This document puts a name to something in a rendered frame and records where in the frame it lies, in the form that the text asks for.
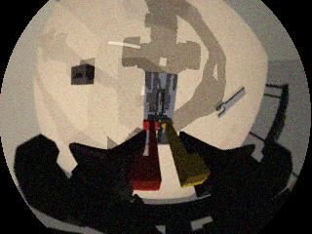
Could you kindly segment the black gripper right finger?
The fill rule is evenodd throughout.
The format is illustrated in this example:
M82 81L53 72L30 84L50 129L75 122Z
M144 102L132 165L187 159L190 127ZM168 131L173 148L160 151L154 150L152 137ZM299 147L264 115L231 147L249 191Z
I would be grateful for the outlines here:
M214 145L204 143L197 137L191 136L185 132L179 132L178 137L182 140L183 147L186 148L187 153L199 153L200 157L210 169L210 175L202 184L196 184L194 186L196 192L196 198L202 198L202 196L210 195L214 184L223 176L223 173L227 172L227 169L231 167L233 161L243 159L243 157L253 155L256 144L245 145L245 147L237 147L230 149L218 149Z

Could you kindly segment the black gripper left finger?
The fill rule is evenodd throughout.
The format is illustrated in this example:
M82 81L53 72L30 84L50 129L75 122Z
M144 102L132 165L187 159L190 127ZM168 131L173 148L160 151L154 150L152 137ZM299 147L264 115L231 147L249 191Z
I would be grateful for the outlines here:
M130 178L132 178L134 157L143 156L146 143L147 132L144 129L136 136L130 137L125 143L110 149L94 148L75 141L69 144L69 151L75 163L112 175L124 194L125 200L132 200L134 190Z

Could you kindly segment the grey flat bar with forked end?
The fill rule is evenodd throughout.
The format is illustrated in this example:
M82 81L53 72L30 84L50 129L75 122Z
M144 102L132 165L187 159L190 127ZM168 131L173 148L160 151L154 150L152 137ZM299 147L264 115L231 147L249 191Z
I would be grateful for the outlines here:
M241 91L239 91L239 93L237 93L237 95L234 95L234 97L231 97L230 100L223 102L222 105L218 106L217 112L223 108L223 112L218 114L218 118L223 116L223 114L226 114L226 110L229 110L231 108L231 106L233 106L235 104L235 102L239 101L239 98L242 98L243 95L246 93L245 89L242 89Z

